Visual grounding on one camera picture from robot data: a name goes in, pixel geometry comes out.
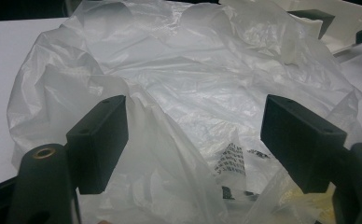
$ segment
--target white plastic bag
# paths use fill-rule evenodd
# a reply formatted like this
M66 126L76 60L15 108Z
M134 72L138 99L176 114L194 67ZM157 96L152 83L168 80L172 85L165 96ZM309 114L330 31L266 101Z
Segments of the white plastic bag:
M273 3L82 2L35 42L7 116L22 154L64 144L97 102L124 94L130 140L106 192L81 198L87 223L239 223L252 201L224 203L220 186L261 193L280 168L259 140L268 93L329 119L348 146L362 140L361 93Z

